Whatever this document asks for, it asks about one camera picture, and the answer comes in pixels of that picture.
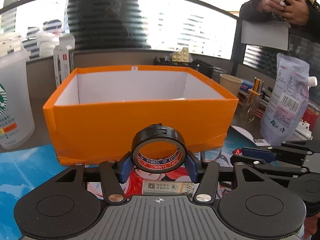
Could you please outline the bystander hand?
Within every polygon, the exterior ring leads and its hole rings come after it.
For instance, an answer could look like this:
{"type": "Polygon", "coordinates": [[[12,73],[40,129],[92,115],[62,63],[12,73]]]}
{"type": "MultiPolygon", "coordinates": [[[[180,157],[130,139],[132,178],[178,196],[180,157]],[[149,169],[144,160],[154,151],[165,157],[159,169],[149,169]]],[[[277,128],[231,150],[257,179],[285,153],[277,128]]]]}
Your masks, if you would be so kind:
{"type": "Polygon", "coordinates": [[[309,20],[309,8],[304,0],[261,0],[259,12],[274,12],[286,22],[304,26],[309,20]]]}

